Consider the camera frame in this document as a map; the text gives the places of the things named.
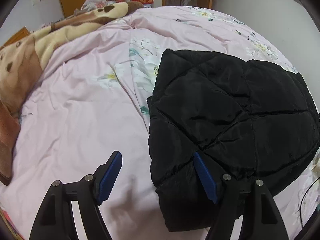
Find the fleece blanket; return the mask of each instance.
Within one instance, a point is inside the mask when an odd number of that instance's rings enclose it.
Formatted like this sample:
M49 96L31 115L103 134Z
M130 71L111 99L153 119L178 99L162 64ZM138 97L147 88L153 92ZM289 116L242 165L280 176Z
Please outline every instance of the fleece blanket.
M52 53L102 25L138 8L139 2L117 3L52 24L0 51L0 181L12 176L12 148L20 124L20 108L48 64Z
M51 183L78 181L114 150L122 153L123 166L109 199L99 207L113 240L205 239L206 229L168 231L151 181L146 98L166 49L218 51L297 72L244 23L196 7L139 9L57 48L21 108L10 185L0 183L0 203L25 239ZM290 239L301 230L298 206L318 176L319 154L274 197ZM315 184L301 208L304 224L318 195ZM79 240L86 240L78 205L72 205ZM242 217L231 240L238 240L241 222Z

